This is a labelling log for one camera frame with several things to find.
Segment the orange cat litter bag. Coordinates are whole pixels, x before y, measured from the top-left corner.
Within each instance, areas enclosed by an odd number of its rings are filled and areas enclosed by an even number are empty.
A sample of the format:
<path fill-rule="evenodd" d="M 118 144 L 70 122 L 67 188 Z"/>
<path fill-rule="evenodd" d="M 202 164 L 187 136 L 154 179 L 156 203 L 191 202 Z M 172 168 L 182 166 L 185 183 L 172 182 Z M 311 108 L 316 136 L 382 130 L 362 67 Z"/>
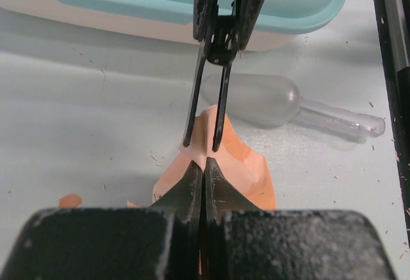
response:
<path fill-rule="evenodd" d="M 220 148 L 217 152 L 212 150 L 216 115 L 217 107 L 213 105 L 195 118 L 190 145 L 179 147 L 179 154 L 153 187 L 152 202 L 179 182 L 191 161 L 204 169 L 210 157 L 216 159 L 225 179 L 251 203 L 262 210 L 274 210 L 275 192 L 267 161 L 236 135 L 228 117 L 225 117 Z"/>

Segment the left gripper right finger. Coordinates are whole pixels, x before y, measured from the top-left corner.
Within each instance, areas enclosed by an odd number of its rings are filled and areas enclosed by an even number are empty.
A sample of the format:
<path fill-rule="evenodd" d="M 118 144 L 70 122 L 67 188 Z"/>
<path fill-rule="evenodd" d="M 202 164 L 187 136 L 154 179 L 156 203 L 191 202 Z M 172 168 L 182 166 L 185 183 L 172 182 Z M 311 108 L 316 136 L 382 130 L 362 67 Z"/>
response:
<path fill-rule="evenodd" d="M 372 223 L 351 210 L 269 210 L 246 199 L 208 158 L 210 279 L 394 279 Z"/>

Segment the black bag clip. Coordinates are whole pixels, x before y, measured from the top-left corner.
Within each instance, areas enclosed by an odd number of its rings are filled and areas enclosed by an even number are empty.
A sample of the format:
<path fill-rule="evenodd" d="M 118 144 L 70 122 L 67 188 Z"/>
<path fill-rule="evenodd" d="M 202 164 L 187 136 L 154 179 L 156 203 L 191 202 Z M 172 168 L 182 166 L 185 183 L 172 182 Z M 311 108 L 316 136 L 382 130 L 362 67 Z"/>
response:
<path fill-rule="evenodd" d="M 212 97 L 218 101 L 212 151 L 217 152 L 219 150 L 224 132 L 224 119 L 231 68 L 238 52 L 238 39 L 237 20 L 232 15 L 219 15 L 207 25 L 204 38 L 200 42 L 197 57 L 188 116 L 184 130 L 184 147 L 188 147 L 192 141 L 198 100 L 199 96 L 202 95 L 207 102 L 210 102 Z M 222 68 L 222 73 L 219 78 L 216 74 L 206 77 L 203 76 L 204 66 L 207 62 Z M 220 80 L 219 91 L 216 91 L 217 79 Z"/>

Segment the clear plastic scoop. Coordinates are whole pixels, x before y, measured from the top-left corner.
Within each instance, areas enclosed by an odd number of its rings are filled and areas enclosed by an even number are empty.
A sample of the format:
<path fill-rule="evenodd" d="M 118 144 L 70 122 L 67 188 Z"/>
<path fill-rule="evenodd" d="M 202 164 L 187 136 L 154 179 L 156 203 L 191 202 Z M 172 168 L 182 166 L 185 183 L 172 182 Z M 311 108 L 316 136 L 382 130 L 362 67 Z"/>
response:
<path fill-rule="evenodd" d="M 231 75 L 226 112 L 265 129 L 296 124 L 352 138 L 377 138 L 386 129 L 380 117 L 310 101 L 291 79 L 276 75 Z"/>

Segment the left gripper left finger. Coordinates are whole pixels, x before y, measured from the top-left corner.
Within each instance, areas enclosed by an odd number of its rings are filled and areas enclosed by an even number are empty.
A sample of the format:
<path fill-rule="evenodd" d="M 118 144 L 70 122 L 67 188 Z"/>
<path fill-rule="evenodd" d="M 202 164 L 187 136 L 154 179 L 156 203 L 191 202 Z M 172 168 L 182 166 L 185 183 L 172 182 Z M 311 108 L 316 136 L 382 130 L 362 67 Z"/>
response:
<path fill-rule="evenodd" d="M 49 208 L 22 227 L 2 279 L 198 279 L 202 169 L 146 208 Z"/>

